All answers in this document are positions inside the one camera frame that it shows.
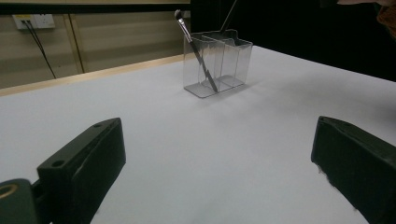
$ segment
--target screw hole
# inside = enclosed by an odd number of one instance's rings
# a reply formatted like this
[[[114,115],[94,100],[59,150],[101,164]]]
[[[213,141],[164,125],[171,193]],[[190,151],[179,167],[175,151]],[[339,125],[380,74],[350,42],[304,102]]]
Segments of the screw hole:
[[[0,199],[6,198],[17,190],[18,186],[16,184],[10,184],[0,187]]]
[[[56,161],[52,164],[52,167],[58,167],[64,164],[64,161]]]

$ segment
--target wall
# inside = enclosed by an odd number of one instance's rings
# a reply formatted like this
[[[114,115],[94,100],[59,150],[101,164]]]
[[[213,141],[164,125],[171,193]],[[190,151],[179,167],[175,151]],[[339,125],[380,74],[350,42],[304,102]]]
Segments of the wall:
[[[183,52],[183,35],[175,21],[174,12],[53,15],[53,19],[54,29],[36,32],[57,78]],[[52,78],[30,33],[17,30],[11,15],[0,16],[0,89]]]

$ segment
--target beige wall panel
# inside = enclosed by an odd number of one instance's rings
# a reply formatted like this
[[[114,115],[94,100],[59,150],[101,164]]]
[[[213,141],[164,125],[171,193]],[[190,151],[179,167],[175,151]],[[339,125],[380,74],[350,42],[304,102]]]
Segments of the beige wall panel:
[[[0,0],[0,3],[64,3],[65,0]]]
[[[53,15],[55,29],[36,30],[56,77],[78,73],[62,15]],[[17,30],[11,16],[0,16],[0,88],[52,79],[28,31]]]
[[[77,14],[86,72],[183,53],[174,12]]]

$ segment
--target clear plastic container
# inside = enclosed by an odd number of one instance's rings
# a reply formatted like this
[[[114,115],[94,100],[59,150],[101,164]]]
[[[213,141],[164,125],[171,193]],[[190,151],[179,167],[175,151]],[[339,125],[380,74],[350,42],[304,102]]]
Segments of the clear plastic container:
[[[253,44],[238,39],[235,30],[193,33],[192,43],[196,46],[199,57],[191,47],[191,43],[184,39],[183,86],[200,98],[227,91],[244,85],[248,75]],[[214,82],[206,76],[207,69]]]

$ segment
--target white table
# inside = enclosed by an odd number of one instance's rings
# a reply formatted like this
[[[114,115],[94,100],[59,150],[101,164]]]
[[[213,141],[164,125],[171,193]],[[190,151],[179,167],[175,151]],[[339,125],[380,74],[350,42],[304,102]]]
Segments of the white table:
[[[206,99],[182,62],[0,97],[0,182],[120,117],[127,163],[92,223],[362,224],[311,162],[318,116],[396,145],[396,83],[254,47],[247,84]]]

